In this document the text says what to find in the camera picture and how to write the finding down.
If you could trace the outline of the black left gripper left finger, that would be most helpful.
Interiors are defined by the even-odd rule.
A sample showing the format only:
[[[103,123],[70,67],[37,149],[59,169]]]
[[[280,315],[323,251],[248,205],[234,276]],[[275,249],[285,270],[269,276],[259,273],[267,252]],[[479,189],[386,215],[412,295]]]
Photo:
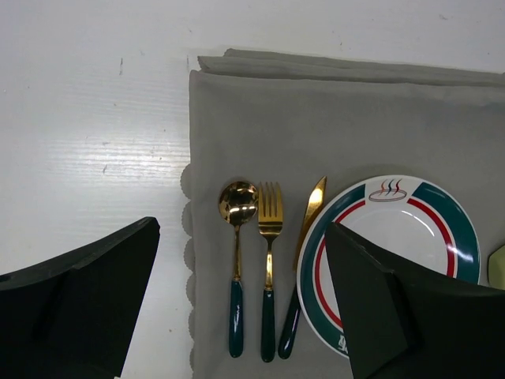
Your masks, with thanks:
[[[122,375],[159,245],[144,217],[1,276],[3,378]]]

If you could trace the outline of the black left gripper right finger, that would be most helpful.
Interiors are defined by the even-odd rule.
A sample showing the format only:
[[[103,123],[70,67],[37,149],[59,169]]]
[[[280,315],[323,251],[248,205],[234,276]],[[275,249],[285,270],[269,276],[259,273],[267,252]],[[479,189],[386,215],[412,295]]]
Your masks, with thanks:
[[[503,377],[503,291],[432,271],[340,223],[325,242],[354,377]]]

